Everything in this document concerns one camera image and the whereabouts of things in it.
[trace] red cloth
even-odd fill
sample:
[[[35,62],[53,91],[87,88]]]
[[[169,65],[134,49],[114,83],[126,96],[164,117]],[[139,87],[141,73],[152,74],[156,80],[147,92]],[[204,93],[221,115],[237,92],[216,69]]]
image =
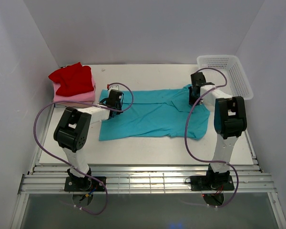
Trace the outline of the red cloth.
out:
[[[61,85],[56,94],[66,97],[94,91],[91,77],[91,68],[82,66],[80,62],[49,75],[50,80]]]

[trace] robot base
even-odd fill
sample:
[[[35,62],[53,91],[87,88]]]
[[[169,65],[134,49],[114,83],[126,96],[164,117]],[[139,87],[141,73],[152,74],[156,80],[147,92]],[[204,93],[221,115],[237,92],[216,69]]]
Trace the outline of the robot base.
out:
[[[106,185],[106,177],[95,177],[97,179],[99,179],[101,182],[104,183],[104,185]],[[74,182],[72,182],[71,177],[67,177],[66,178],[66,182],[65,182],[65,188],[64,191],[65,192],[83,192],[83,191],[87,191],[89,192],[91,189],[96,189],[95,192],[104,192],[105,188],[103,186],[101,186],[99,184],[99,182],[95,181],[95,180],[91,180],[91,186],[87,189],[87,190],[82,190],[79,189]]]
[[[192,191],[210,191],[214,190],[216,191],[221,186],[213,187],[212,183],[209,182],[207,176],[190,176],[190,182],[186,184],[191,184],[191,190]],[[233,191],[234,190],[234,184],[232,177],[229,176],[228,181],[222,184],[223,191]]]

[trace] white laundry basket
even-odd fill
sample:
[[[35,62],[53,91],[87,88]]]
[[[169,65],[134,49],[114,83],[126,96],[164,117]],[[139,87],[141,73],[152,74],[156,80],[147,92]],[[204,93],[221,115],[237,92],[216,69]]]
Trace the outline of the white laundry basket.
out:
[[[228,86],[223,88],[225,93],[242,96],[245,100],[253,98],[251,86],[238,57],[233,55],[198,56],[197,64],[199,69],[216,68],[225,74],[228,79]],[[202,72],[206,78],[208,76],[212,76],[212,79],[222,78],[222,75],[213,70],[203,70]]]

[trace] pink cloth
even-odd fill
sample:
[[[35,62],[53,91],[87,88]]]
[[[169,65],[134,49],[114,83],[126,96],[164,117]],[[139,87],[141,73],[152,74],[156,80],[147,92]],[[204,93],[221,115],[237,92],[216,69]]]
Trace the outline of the pink cloth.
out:
[[[56,91],[58,90],[58,88],[61,85],[59,83],[53,83],[53,87],[54,87],[53,102],[56,102],[56,101],[59,101],[59,100],[72,100],[72,101],[77,101],[77,102],[86,102],[86,101],[93,102],[93,101],[95,101],[95,81],[94,81],[93,76],[91,78],[92,78],[92,85],[94,87],[94,91],[87,92],[87,93],[82,93],[82,94],[77,94],[77,95],[70,96],[70,97],[57,95]]]

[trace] white table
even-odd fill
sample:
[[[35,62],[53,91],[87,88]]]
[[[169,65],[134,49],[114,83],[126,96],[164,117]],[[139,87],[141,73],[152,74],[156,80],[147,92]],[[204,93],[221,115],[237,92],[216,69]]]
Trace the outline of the white table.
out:
[[[127,65],[90,65],[96,82],[96,100],[98,101],[102,89],[108,83],[120,82],[128,85],[133,91],[177,89],[191,83],[190,74],[195,72],[197,65],[187,64],[127,64]],[[207,71],[207,82],[215,85],[224,83],[218,73]],[[230,86],[223,88],[226,93],[231,93]],[[204,160],[213,158],[216,145],[216,132],[214,130],[214,109],[211,111],[208,129],[205,136],[197,141],[189,139],[189,147],[193,154]],[[55,155],[66,156],[58,143],[53,139],[53,133],[63,113],[64,108],[55,108],[50,126],[46,135],[44,147]],[[199,165],[187,153],[182,137],[128,137],[124,139],[100,142],[101,123],[91,125],[88,139],[83,148],[88,164],[95,165]],[[40,164],[61,164],[57,159],[42,153]],[[234,165],[252,165],[250,149],[242,134],[235,147],[231,158]]]

